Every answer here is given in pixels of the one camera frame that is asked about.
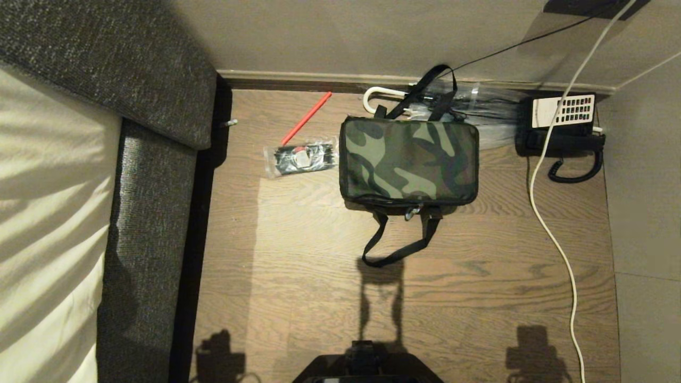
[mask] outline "wall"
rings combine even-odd
[[[171,3],[217,69],[252,78],[292,72],[351,75],[351,80],[356,75],[420,77],[435,63],[461,64],[582,19],[543,14],[546,0]],[[458,75],[568,82],[606,24],[590,20],[461,69]],[[681,2],[652,1],[612,29],[579,82],[616,87],[680,51],[680,31]]]
[[[681,382],[681,58],[601,102],[622,382]]]

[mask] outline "camouflage bag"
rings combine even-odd
[[[362,254],[369,266],[382,267],[425,249],[442,208],[468,204],[477,196],[479,137],[473,125],[348,117],[340,134],[340,193],[347,202],[372,211],[379,222]],[[404,214],[407,220],[420,214],[423,238],[386,258],[368,260],[393,214]]]

